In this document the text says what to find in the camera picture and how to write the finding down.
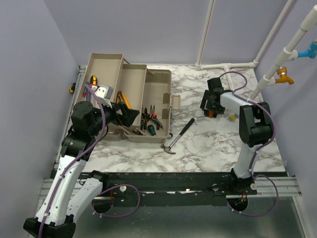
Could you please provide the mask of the yellow utility knife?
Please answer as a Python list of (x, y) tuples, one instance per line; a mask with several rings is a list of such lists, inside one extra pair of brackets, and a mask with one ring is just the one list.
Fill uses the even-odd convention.
[(125, 94), (122, 91), (118, 91), (117, 92), (116, 101), (115, 102), (117, 103), (118, 101), (126, 101), (126, 102), (128, 102), (127, 97), (125, 96)]

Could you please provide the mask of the orange screwdriver bit set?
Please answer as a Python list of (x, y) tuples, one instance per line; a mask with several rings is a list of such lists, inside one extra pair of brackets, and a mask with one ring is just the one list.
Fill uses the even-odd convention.
[(209, 118), (216, 118), (217, 113), (215, 113), (215, 112), (212, 111), (212, 110), (209, 110), (207, 116), (208, 116)]

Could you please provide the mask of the beige plastic tool box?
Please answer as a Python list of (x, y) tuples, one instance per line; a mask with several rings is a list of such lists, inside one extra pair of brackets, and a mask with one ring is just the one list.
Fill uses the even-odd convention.
[[(180, 96), (171, 92), (170, 70), (148, 69), (145, 64), (129, 64), (125, 62), (122, 54), (92, 53), (83, 81), (88, 82), (92, 75), (97, 77), (99, 85), (105, 84), (114, 88), (111, 102), (115, 103), (117, 92), (122, 91), (131, 108), (140, 111), (132, 126), (110, 124), (107, 140), (116, 140), (121, 136), (131, 142), (165, 143), (171, 125), (172, 110), (180, 109), (181, 104)], [(157, 130), (155, 123), (151, 119), (148, 121), (148, 124), (155, 127), (156, 136), (151, 136), (147, 129), (140, 129), (142, 109), (146, 107), (150, 112), (150, 105), (155, 105), (155, 113), (163, 126), (163, 129)], [(143, 135), (134, 134), (132, 130), (135, 128), (139, 128)]]

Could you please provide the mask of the orange black pliers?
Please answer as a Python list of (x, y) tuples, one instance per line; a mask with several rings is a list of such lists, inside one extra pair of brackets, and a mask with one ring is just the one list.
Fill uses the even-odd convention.
[(157, 114), (155, 113), (155, 105), (150, 105), (150, 119), (155, 123), (157, 130), (163, 129), (162, 123), (160, 122)]

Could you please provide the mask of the green handle screwdriver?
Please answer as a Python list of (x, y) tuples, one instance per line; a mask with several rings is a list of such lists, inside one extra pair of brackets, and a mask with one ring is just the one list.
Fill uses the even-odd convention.
[(148, 125), (147, 129), (151, 136), (156, 136), (155, 127), (152, 124)]

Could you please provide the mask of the black yellow screwdriver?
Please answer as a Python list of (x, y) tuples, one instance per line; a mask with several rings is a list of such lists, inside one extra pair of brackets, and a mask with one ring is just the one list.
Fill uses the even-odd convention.
[(92, 76), (91, 76), (91, 78), (90, 78), (90, 84), (97, 86), (98, 80), (97, 80), (97, 77), (96, 77), (95, 75), (92, 75)]

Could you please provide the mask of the red blue handle screwdriver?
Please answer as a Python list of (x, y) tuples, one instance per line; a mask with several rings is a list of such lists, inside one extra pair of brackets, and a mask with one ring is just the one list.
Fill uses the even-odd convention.
[(88, 102), (91, 101), (91, 93), (87, 89), (87, 87), (84, 88), (83, 97), (85, 97), (86, 101), (88, 101)]

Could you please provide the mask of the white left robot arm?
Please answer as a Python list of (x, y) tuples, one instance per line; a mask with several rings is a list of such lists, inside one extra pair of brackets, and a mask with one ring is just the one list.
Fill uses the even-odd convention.
[(62, 142), (60, 162), (41, 208), (25, 220), (23, 228), (35, 238), (71, 238), (76, 223), (97, 195), (109, 192), (110, 184), (98, 173), (90, 176), (73, 195), (77, 180), (90, 154), (110, 123), (130, 127), (139, 115), (123, 102), (93, 107), (89, 101), (75, 104), (71, 115), (72, 127)]

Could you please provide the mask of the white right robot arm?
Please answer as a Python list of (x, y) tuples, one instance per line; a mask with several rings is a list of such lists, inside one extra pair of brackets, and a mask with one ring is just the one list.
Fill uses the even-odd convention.
[(225, 90), (219, 77), (207, 81), (200, 108), (204, 116), (215, 118), (230, 110), (238, 115), (239, 136), (242, 147), (238, 161), (231, 171), (233, 179), (228, 181), (228, 189), (239, 194), (246, 188), (245, 179), (252, 178), (254, 165), (263, 147), (272, 142), (274, 125), (269, 104), (255, 103), (240, 98), (231, 90)]

